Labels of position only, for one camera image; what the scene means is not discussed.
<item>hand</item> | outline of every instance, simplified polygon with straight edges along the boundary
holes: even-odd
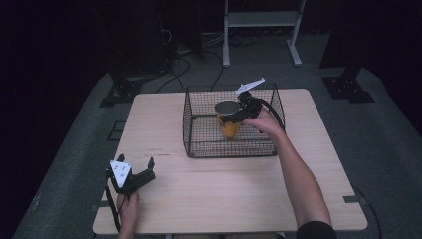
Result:
[[[242,124],[253,126],[257,130],[266,133],[272,139],[280,135],[280,133],[284,133],[273,116],[264,107],[261,108],[260,114],[255,119],[245,119]]]
[[[121,228],[119,239],[133,238],[139,217],[139,193],[135,191],[129,197],[119,194],[117,208],[120,208]]]

